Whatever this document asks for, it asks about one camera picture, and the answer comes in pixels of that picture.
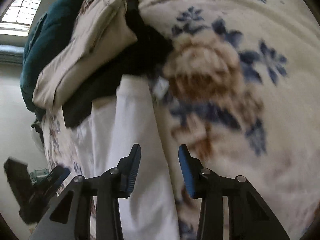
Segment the bed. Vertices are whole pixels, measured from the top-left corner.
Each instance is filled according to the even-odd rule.
[[[290,239],[300,239],[320,212],[320,28],[308,7],[303,0],[139,1],[144,22],[173,40],[148,80],[180,239],[196,239],[200,213],[183,185],[180,144],[220,176],[246,176]],[[159,81],[167,85],[162,96]],[[71,169],[60,193],[86,163],[62,109],[47,111],[42,127],[49,168]],[[94,232],[94,205],[91,219]],[[228,222],[224,229],[227,239]]]

